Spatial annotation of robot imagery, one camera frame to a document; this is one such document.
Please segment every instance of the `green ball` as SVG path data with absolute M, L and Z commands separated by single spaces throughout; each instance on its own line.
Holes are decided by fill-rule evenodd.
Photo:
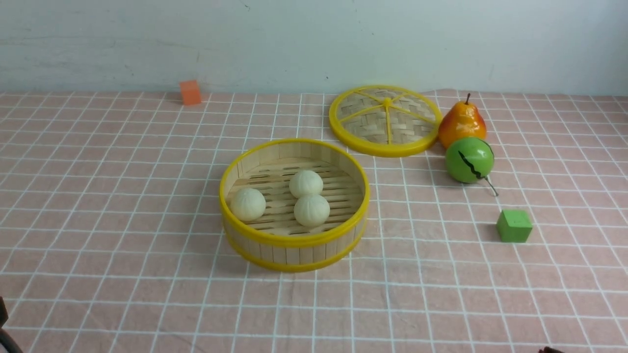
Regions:
M 467 137 L 452 143 L 445 153 L 447 172 L 461 183 L 486 178 L 495 164 L 495 155 L 483 139 Z

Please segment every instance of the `woven bamboo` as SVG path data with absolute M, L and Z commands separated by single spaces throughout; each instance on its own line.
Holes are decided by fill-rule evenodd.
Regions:
M 390 86 L 367 86 L 339 96 L 330 125 L 352 149 L 400 157 L 420 153 L 437 139 L 442 116 L 426 97 Z
M 314 228 L 300 225 L 293 215 L 296 198 L 288 187 L 299 170 L 317 172 L 323 179 L 321 195 L 330 204 L 327 221 Z M 266 211 L 241 222 L 229 210 L 242 188 L 258 189 Z M 272 141 L 238 157 L 220 183 L 225 235 L 244 258 L 279 271 L 310 271 L 346 256 L 364 232 L 369 184 L 360 165 L 346 152 L 321 141 Z

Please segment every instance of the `white wall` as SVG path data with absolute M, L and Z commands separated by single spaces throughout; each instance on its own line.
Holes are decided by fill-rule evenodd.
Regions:
M 628 95 L 628 0 L 2 0 L 0 90 Z

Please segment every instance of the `white grid line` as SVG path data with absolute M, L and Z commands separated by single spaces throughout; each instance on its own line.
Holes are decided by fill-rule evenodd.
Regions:
M 540 170 L 540 169 L 541 169 L 541 166 L 538 164 L 538 162 L 537 162 L 537 161 L 535 161 L 535 162 L 536 162 L 536 164 L 538 165 L 539 170 Z M 521 185 L 521 181 L 518 179 L 518 177 L 517 177 L 517 175 L 516 175 L 516 174 L 515 174 L 515 178 L 517 178 L 517 182 Z M 547 179 L 545 178 L 545 176 L 543 176 L 543 180 L 545 181 L 545 183 L 546 183 L 546 184 L 548 184 L 548 185 L 549 185 L 549 183 L 547 182 Z M 553 193 L 553 192 L 551 192 L 551 195 L 552 195 L 552 197 L 554 198 L 554 202 L 556 202 L 556 204 L 557 204 L 557 205 L 559 205 L 559 203 L 558 203 L 558 201 L 557 201 L 556 197 L 554 196 L 554 193 Z M 525 193 L 524 193 L 523 197 L 526 199 L 526 202 L 529 204 L 529 201 L 528 201 L 527 196 L 525 195 Z M 559 206 L 559 211 L 560 211 L 561 216 L 562 216 L 562 217 L 566 220 L 566 217 L 565 217 L 565 215 L 564 215 L 563 211 L 560 209 L 560 206 Z M 532 215 L 532 218 L 536 221 L 536 216 L 535 216 L 534 214 Z M 547 252 L 548 252 L 548 254 L 549 254 L 549 258 L 551 259 L 552 263 L 556 264 L 556 261 L 554 260 L 554 256 L 553 256 L 553 255 L 552 255 L 552 253 L 550 252 L 550 249 L 547 249 Z M 563 274 L 562 274 L 562 273 L 560 273 L 560 271 L 558 272 L 558 276 L 559 276 L 559 278 L 560 278 L 561 284 L 563 285 L 563 287 L 565 287 L 565 281 L 564 281 L 564 279 L 563 279 Z M 571 297 L 570 297 L 570 296 L 567 296 L 567 299 L 568 299 L 568 301 L 569 301 L 569 303 L 570 303 L 570 305 L 571 305 L 571 309 L 573 310 L 573 312 L 574 312 L 574 313 L 576 313 L 576 312 L 577 312 L 577 311 L 576 311 L 576 306 L 573 304 L 573 300 L 571 299 Z M 588 337 L 588 334 L 587 334 L 587 331 L 586 331 L 586 329 L 585 329 L 584 324 L 582 324 L 582 321 L 580 320 L 580 318 L 578 318 L 578 317 L 577 317 L 577 320 L 578 320 L 578 324 L 579 324 L 579 326 L 580 326 L 580 329 L 582 330 L 582 334 L 584 335 L 585 340 L 587 341 L 587 344 L 588 344 L 588 345 L 590 345 L 590 344 L 591 344 L 591 342 L 590 342 L 590 339 L 589 339 L 589 337 Z M 545 329 L 545 327 L 544 327 L 544 334 L 545 334 L 545 336 L 547 336 L 547 339 L 549 340 L 549 339 L 550 339 L 550 336 L 549 336 L 549 334 L 548 334 L 547 330 Z
M 67 104 L 69 101 L 70 101 L 70 98 L 68 98 L 68 99 L 65 101 L 64 105 L 65 105 L 65 104 Z M 76 120 L 76 121 L 72 124 L 72 126 L 76 125 L 76 123 L 78 123 L 78 121 L 79 121 L 79 119 L 77 119 L 77 120 Z M 81 152 L 83 152 L 84 148 L 87 146 L 87 144 L 88 144 L 88 142 L 91 140 L 92 136 L 93 136 L 93 135 L 91 135 L 91 137 L 90 137 L 90 138 L 89 138 L 89 139 L 85 142 L 85 146 L 83 146 L 83 147 L 81 148 L 80 153 L 81 153 Z M 79 161 L 78 159 L 76 159 L 76 160 L 72 161 L 72 164 L 70 165 L 70 168 L 68 168 L 68 170 L 65 172 L 64 178 L 65 178 L 65 177 L 67 177 L 68 173 L 70 173 L 70 170 L 72 170 L 72 168 L 76 165 L 76 162 L 78 162 L 78 161 Z M 98 169 L 94 170 L 94 175 L 92 175 L 92 180 L 93 180 L 93 177 L 95 176 L 95 174 L 96 174 L 97 170 L 98 170 Z M 54 195 L 60 187 L 61 187 L 61 182 L 59 182 L 59 184 L 58 184 L 58 185 L 57 185 L 57 187 L 55 188 L 55 191 L 52 193 L 52 195 Z M 50 198 L 46 201 L 46 204 L 42 207 L 42 210 L 41 210 L 40 214 L 37 216 L 36 220 L 35 220 L 35 221 L 33 221 L 33 223 L 32 223 L 32 225 L 31 225 L 31 227 L 33 227 L 33 226 L 36 224 L 37 219 L 39 219 L 39 217 L 41 217 L 41 215 L 42 215 L 43 211 L 45 210 L 46 206 L 50 203 L 50 200 L 52 200 L 52 198 L 53 198 L 53 196 L 52 196 L 52 195 L 51 195 L 51 197 L 50 197 Z M 67 224 L 67 222 L 68 222 L 69 220 L 70 220 L 70 215 L 68 214 L 68 215 L 67 215 L 67 218 L 65 219 L 65 221 L 64 221 L 64 223 L 63 223 L 63 224 L 64 224 L 64 225 L 65 225 L 65 224 Z M 44 252 L 44 256 L 43 256 L 43 258 L 41 259 L 41 262 L 40 262 L 40 263 L 39 263 L 39 265 L 37 266 L 37 269 L 35 269 L 35 274 L 38 274 L 38 272 L 39 272 L 39 268 L 41 267 L 41 264 L 43 264 L 43 263 L 44 263 L 44 260 L 46 259 L 46 255 L 48 254 L 49 250 L 50 250 L 50 248 L 46 249 L 46 251 Z M 72 270 L 70 271 L 70 274 L 74 271 L 74 268 L 76 267 L 76 264 L 79 262 L 79 259 L 80 259 L 80 252 L 79 252 L 79 255 L 77 256 L 77 258 L 76 258 L 76 260 L 75 260 L 75 262 L 74 262 L 74 265 L 72 266 Z M 33 275 L 33 277 L 31 277 L 30 282 L 29 282 L 29 284 L 26 286 L 26 288 L 28 288 L 28 287 L 30 286 L 30 283 L 31 283 L 31 281 L 33 281 L 33 278 L 34 278 L 34 277 L 35 277 L 34 275 Z M 65 279 L 65 282 L 64 282 L 64 284 L 63 284 L 63 286 L 62 286 L 62 289 L 59 291 L 59 293 L 58 293 L 58 295 L 57 295 L 57 299 L 59 299 L 59 298 L 61 297 L 61 294 L 63 293 L 63 289 L 65 288 L 65 286 L 67 285 L 67 283 L 68 283 L 69 281 L 70 281 L 70 276 L 68 276 L 68 277 Z M 53 313 L 53 311 L 54 311 L 54 309 L 55 309 L 55 307 L 56 307 L 56 306 L 57 306 L 57 303 L 53 304 L 53 305 L 52 305 L 52 307 L 50 308 L 50 311 L 48 312 L 48 315 L 46 316 L 46 319 L 43 321 L 43 323 L 42 323 L 42 325 L 41 325 L 42 330 L 43 330 L 43 328 L 44 328 L 44 327 L 46 327 L 46 325 L 47 325 L 48 321 L 50 320 L 50 317 L 52 316 L 52 313 Z M 39 332 L 37 333 L 37 336 L 36 336 L 36 337 L 35 337 L 35 339 L 33 340 L 33 345 L 31 346 L 31 351 L 32 351 L 32 349 L 35 347 L 35 345 L 37 344 L 37 341 L 39 340 L 39 338 L 41 337 L 41 332 L 42 332 L 42 331 L 39 331 Z
M 433 99 L 435 96 L 438 97 L 442 97 L 442 98 L 451 98 L 451 99 L 458 99 L 458 90 L 455 89 L 440 89 L 440 90 L 431 90 L 431 91 L 427 91 L 427 92 L 423 92 L 423 95 L 425 95 L 426 97 Z M 16 96 L 16 95 L 28 95 L 28 96 L 33 96 L 33 97 L 41 97 L 42 95 L 50 95 L 51 97 L 68 97 L 67 93 L 65 92 L 3 92 L 4 95 L 6 96 Z M 97 94 L 99 93 L 98 91 L 80 91 L 80 92 L 74 92 L 75 97 L 91 97 L 91 95 L 80 95 L 80 94 Z M 508 97 L 506 97 L 506 99 L 510 99 L 510 100 L 524 100 L 525 98 L 529 97 L 529 96 L 543 96 L 543 97 L 548 97 L 548 95 L 544 95 L 544 94 L 519 94 L 519 93 L 513 93 L 513 94 L 502 94 L 500 92 L 476 92 L 476 91 L 471 91 L 471 93 L 473 94 L 478 94 L 478 93 L 482 93 L 487 95 L 486 99 L 492 99 L 492 100 L 500 100 L 500 98 L 498 97 L 505 97 L 506 95 L 508 95 Z M 302 93 L 303 95 L 312 95 L 312 96 L 323 96 L 322 93 L 311 93 L 311 92 L 304 92 Z M 281 95 L 286 95 L 286 96 L 297 96 L 299 94 L 281 94 Z M 589 95 L 581 95 L 581 94 L 552 94 L 549 95 L 552 97 L 549 97 L 550 99 L 553 100 L 573 100 L 576 102 L 591 102 L 594 101 L 595 98 L 598 99 L 604 99 L 606 96 L 589 96 Z M 584 98 L 587 97 L 587 99 L 574 99 L 574 97 L 580 97 L 580 98 Z M 122 97 L 122 99 L 146 99 L 146 100 L 155 100 L 155 98 L 150 98 L 150 97 L 145 97 L 143 94 L 140 97 Z M 600 100 L 600 102 L 615 102 L 614 97 L 609 97 L 609 99 L 611 100 Z M 539 98 L 532 98 L 531 100 L 546 100 L 546 98 L 543 99 L 539 99 Z M 229 103 L 229 101 L 227 100 L 213 100 L 212 102 L 223 102 L 223 103 Z M 241 103 L 247 103 L 249 101 L 243 100 L 243 101 L 239 101 Z

